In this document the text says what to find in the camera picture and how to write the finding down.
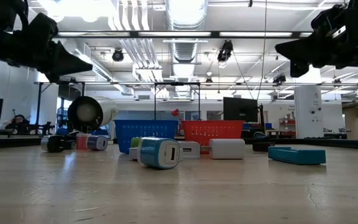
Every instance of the teal box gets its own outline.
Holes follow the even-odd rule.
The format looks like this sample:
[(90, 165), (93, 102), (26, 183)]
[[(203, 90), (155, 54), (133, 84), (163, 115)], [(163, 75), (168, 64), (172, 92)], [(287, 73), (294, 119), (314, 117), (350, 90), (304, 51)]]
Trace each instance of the teal box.
[(318, 165), (326, 163), (325, 150), (298, 150), (291, 147), (269, 147), (268, 157), (297, 165)]

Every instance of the white cylinder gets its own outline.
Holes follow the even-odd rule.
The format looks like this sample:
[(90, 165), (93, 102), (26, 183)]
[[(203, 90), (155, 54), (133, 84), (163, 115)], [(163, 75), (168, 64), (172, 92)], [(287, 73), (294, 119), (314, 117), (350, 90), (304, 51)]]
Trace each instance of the white cylinder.
[(68, 120), (77, 130), (94, 131), (112, 121), (117, 115), (112, 99), (102, 96), (80, 96), (68, 108)]

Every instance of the ceiling duct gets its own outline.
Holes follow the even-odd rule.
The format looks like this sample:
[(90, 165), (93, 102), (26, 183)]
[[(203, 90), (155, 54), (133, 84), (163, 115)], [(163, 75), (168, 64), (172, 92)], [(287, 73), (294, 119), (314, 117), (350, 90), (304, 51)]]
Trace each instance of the ceiling duct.
[[(165, 0), (168, 27), (170, 30), (202, 30), (206, 20), (208, 0)], [(190, 78), (193, 76), (198, 51), (197, 43), (172, 43), (172, 66), (175, 76)], [(177, 91), (178, 96), (188, 96), (190, 93)]]

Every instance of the white box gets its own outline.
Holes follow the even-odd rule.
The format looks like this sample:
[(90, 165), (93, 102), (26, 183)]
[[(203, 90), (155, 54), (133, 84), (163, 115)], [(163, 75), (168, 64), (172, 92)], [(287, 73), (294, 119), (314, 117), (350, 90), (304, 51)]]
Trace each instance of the white box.
[(137, 161), (137, 147), (129, 148), (129, 159)]
[(212, 159), (244, 159), (246, 143), (243, 139), (211, 139), (209, 155)]
[(184, 159), (199, 159), (200, 144), (194, 141), (178, 141), (180, 149), (183, 150)]

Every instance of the laundry basket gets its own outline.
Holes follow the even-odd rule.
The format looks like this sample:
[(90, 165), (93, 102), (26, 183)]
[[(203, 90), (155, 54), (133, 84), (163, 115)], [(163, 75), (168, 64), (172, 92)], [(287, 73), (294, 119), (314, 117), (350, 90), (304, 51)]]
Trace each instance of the laundry basket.
[(243, 121), (182, 121), (186, 141), (209, 146), (210, 139), (239, 139)]
[(129, 153), (133, 137), (175, 137), (178, 121), (174, 120), (115, 120), (119, 151)]

